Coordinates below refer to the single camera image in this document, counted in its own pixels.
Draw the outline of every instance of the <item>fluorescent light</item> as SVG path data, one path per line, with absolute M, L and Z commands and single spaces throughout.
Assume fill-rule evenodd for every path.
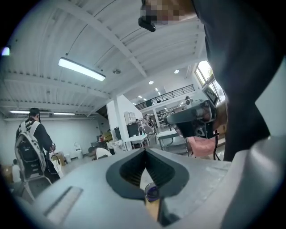
M 62 57 L 61 59 L 59 59 L 59 66 L 64 67 L 64 68 L 68 68 L 70 70 L 82 73 L 84 75 L 90 76 L 94 79 L 97 79 L 99 81 L 103 81 L 105 80 L 105 76 L 92 70 L 89 69 L 85 66 L 82 66 L 80 64 L 77 64 L 69 59 L 66 59 L 64 57 Z
M 60 113 L 60 112 L 54 112 L 54 115 L 75 115 L 75 113 Z
M 11 110 L 10 113 L 12 114 L 29 114 L 28 110 Z
M 10 55 L 10 48 L 5 47 L 5 48 L 2 50 L 1 55 Z

